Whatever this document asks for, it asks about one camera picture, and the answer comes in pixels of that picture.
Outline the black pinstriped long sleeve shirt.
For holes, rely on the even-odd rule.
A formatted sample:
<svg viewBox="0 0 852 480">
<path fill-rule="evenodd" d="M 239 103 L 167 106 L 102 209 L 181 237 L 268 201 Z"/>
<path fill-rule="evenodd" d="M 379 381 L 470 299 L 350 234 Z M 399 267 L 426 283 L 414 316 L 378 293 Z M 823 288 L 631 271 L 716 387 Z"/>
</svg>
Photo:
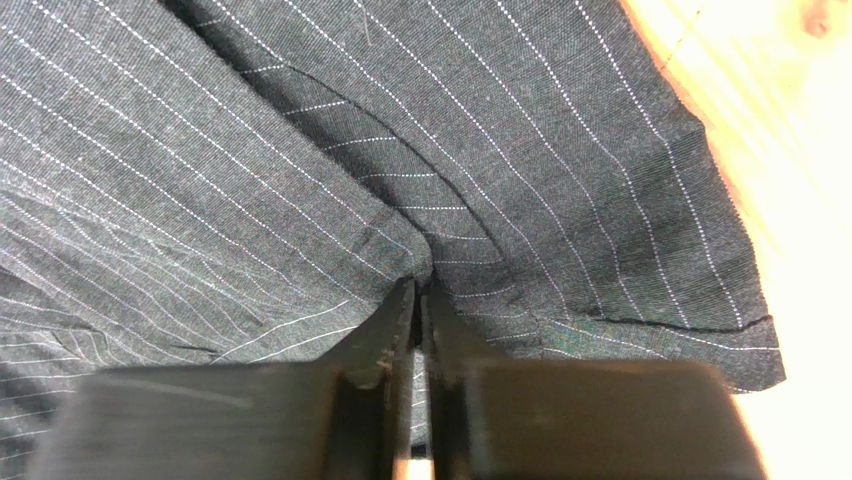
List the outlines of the black pinstriped long sleeve shirt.
<svg viewBox="0 0 852 480">
<path fill-rule="evenodd" d="M 5 1 L 1 475 L 98 368 L 315 358 L 400 277 L 519 357 L 785 378 L 616 1 Z"/>
</svg>

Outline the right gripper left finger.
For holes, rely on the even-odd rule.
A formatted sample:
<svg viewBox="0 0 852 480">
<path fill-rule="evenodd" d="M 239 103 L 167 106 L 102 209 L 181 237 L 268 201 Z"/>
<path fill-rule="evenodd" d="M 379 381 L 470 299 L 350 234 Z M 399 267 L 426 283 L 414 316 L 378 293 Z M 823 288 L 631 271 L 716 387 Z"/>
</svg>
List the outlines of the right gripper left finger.
<svg viewBox="0 0 852 480">
<path fill-rule="evenodd" d="M 392 479 L 409 455 L 416 285 L 316 360 L 102 370 L 30 479 Z"/>
</svg>

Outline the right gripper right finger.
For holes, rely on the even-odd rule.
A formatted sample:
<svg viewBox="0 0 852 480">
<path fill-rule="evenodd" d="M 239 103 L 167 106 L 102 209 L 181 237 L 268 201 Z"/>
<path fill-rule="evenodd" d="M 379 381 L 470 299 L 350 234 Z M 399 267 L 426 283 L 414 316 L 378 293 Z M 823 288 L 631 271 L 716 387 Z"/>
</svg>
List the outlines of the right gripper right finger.
<svg viewBox="0 0 852 480">
<path fill-rule="evenodd" d="M 514 359 L 420 297 L 438 479 L 762 479 L 719 373 L 694 362 Z"/>
</svg>

